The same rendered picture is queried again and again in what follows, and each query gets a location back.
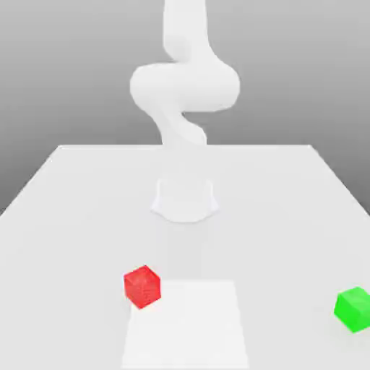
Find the small red cube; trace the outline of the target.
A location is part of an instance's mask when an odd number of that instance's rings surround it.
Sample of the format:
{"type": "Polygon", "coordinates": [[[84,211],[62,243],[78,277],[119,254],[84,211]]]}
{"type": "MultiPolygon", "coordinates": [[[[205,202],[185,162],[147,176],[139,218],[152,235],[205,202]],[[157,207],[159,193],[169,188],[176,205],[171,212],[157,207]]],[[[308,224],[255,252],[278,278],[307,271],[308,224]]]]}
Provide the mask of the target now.
{"type": "Polygon", "coordinates": [[[143,309],[161,298],[160,277],[143,265],[124,275],[124,292],[138,309],[143,309]]]}

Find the small green cube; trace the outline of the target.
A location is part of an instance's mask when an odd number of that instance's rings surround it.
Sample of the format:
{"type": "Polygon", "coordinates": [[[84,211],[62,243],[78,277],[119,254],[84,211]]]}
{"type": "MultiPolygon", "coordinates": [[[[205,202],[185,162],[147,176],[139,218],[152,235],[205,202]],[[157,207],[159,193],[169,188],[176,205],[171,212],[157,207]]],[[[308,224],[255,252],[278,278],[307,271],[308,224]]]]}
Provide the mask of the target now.
{"type": "Polygon", "coordinates": [[[351,332],[370,327],[370,294],[361,287],[339,293],[334,314],[351,332]]]}

